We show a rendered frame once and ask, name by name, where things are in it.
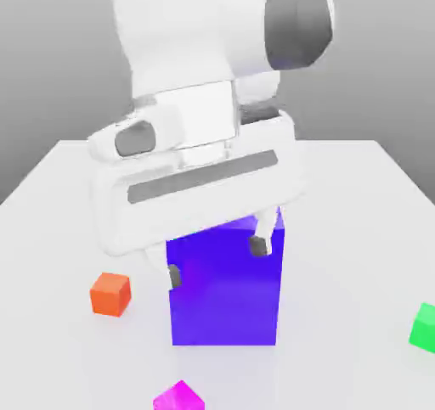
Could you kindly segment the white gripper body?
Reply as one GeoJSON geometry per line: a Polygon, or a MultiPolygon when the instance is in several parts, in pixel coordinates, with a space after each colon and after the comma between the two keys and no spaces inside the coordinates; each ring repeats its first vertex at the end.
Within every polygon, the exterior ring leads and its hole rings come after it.
{"type": "Polygon", "coordinates": [[[286,205],[303,189],[294,122],[240,127],[227,155],[181,168],[178,151],[102,164],[91,181],[97,240],[124,256],[225,222],[286,205]]]}

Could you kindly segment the small orange cube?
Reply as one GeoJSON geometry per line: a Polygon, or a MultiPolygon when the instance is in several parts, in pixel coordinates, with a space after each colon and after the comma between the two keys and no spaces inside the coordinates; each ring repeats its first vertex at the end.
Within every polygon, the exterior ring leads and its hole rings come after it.
{"type": "Polygon", "coordinates": [[[90,289],[94,313],[120,317],[131,300],[131,286],[128,276],[103,272],[90,289]]]}

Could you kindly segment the small magenta cube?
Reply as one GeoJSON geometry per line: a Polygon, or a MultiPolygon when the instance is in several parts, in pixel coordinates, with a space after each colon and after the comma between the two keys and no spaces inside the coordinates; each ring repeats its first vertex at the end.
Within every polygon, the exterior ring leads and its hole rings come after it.
{"type": "Polygon", "coordinates": [[[183,380],[180,380],[153,400],[153,410],[206,410],[206,405],[183,380]]]}

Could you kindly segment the small green cube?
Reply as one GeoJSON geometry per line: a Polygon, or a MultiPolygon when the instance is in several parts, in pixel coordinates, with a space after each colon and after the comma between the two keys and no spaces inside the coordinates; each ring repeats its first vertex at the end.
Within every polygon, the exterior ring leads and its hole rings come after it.
{"type": "Polygon", "coordinates": [[[413,323],[409,343],[435,354],[435,306],[421,304],[413,323]]]}

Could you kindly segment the large blue box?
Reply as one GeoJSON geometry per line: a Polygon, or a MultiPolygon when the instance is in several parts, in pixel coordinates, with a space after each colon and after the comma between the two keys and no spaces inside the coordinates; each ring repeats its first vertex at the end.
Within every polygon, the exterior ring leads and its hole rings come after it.
{"type": "Polygon", "coordinates": [[[273,252],[254,256],[254,216],[167,242],[181,284],[169,293],[174,345],[274,345],[285,225],[277,219],[273,252]]]}

